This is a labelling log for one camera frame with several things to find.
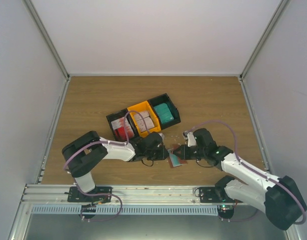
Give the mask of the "black bin with green cards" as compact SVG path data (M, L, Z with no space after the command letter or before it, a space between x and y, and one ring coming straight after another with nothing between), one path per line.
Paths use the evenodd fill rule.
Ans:
M161 130L181 122L180 113L167 93L150 98L148 103L158 117Z

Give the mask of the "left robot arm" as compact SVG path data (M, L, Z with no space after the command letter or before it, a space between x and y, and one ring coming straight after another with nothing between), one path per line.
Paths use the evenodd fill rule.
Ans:
M85 202L91 202L97 195L91 171L101 160L121 160L128 163L143 159L162 161L169 157L163 140L163 134L158 132L120 142L100 137L96 131L89 131L62 149L64 168L70 172L80 188L79 196Z

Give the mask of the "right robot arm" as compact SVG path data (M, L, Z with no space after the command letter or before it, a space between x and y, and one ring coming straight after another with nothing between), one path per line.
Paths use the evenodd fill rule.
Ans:
M230 148L217 145L205 128L188 132L185 138L187 143L174 149L174 155L182 160L204 159L227 173L214 185L219 202L246 203L263 212L280 230L306 221L307 205L291 177L278 177L248 163Z

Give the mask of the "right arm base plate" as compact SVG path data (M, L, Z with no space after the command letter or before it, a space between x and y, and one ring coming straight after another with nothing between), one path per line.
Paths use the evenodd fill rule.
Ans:
M224 189L215 186L197 187L193 190L193 194L199 198L200 203L233 204L236 202L228 197Z

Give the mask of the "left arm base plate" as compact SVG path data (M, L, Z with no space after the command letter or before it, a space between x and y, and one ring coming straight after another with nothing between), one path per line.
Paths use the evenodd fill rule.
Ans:
M65 192L69 203L109 203L113 188L111 186L96 186L92 191L83 194L77 187L72 186Z

